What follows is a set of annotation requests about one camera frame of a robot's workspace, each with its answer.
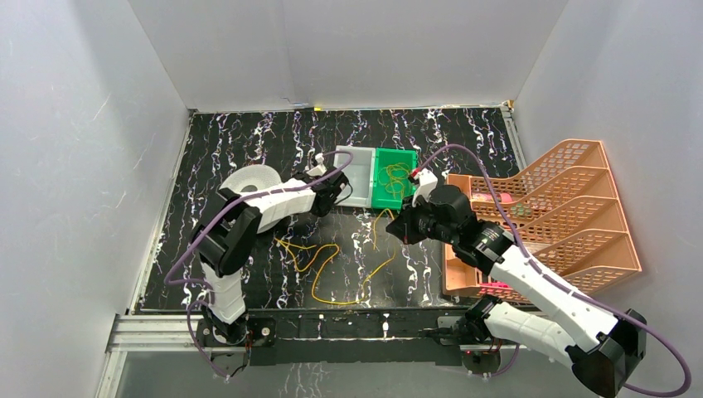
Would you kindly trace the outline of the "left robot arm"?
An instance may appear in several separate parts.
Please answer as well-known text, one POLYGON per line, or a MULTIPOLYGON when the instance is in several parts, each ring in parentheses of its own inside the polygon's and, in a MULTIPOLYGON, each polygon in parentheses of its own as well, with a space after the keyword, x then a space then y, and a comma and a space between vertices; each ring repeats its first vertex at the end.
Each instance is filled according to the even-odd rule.
POLYGON ((221 344, 240 345, 248 324, 242 291, 242 269, 260 234, 288 216, 326 216, 350 186, 344 172, 331 167, 327 180, 320 172, 297 172, 287 181, 266 165, 243 167, 220 185, 210 199, 193 235, 212 225, 196 248, 196 258, 214 289, 214 302, 203 310, 206 329, 221 344))

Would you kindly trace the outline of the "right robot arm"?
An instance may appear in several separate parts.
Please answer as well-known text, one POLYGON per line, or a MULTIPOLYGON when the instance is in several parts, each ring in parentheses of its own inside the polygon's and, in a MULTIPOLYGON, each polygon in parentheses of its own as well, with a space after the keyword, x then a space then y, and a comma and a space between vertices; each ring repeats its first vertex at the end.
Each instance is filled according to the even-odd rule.
POLYGON ((571 369, 601 397, 615 397, 645 356, 647 320, 629 309, 615 315, 529 253, 513 234, 477 218, 468 197, 454 185, 426 197, 406 197, 386 231, 406 245, 425 239, 451 246, 456 258, 508 284, 543 313, 540 318, 486 294, 460 322, 478 343, 494 337, 518 342, 571 369))

